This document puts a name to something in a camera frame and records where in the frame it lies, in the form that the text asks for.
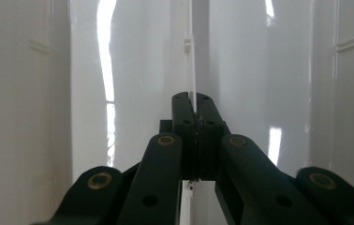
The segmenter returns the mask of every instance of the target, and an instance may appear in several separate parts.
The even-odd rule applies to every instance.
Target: glossy white surface
[[[71,2],[74,179],[106,165],[112,144],[114,167],[123,172],[139,162],[158,132],[159,119],[171,118],[171,97],[189,85],[184,52],[186,2],[114,2]],[[102,16],[104,10],[112,14],[112,6],[112,18]],[[105,38],[104,45],[102,36],[108,33],[111,39]],[[110,61],[111,68],[104,69]],[[109,118],[104,78],[106,86],[113,86]],[[114,133],[109,146],[108,121],[109,133]]]
[[[209,72],[197,72],[198,91],[232,133],[276,150],[278,167],[295,175],[309,163],[311,2],[210,1],[209,9]],[[213,189],[195,190],[212,198],[194,200],[193,224],[226,224]]]
[[[325,160],[328,160],[331,169],[354,186],[354,1],[340,0],[337,3],[335,8],[337,13],[334,29],[335,45],[333,49],[329,49],[329,54],[327,54],[329,58],[332,51],[334,54],[332,85],[328,85],[331,83],[331,78],[327,82],[318,84],[319,89],[329,88],[332,90],[333,104],[325,108],[313,104],[316,110],[325,112],[323,116],[314,120],[314,125],[321,125],[326,120],[332,121],[326,124],[330,133],[324,136],[327,146],[331,146],[331,148],[311,148],[311,152],[317,152],[317,156],[313,158],[314,164],[320,161],[323,163],[322,166],[326,166],[324,163]],[[322,156],[322,153],[319,153],[321,151],[326,151],[329,154]]]
[[[0,1],[0,225],[51,217],[72,184],[66,1]]]

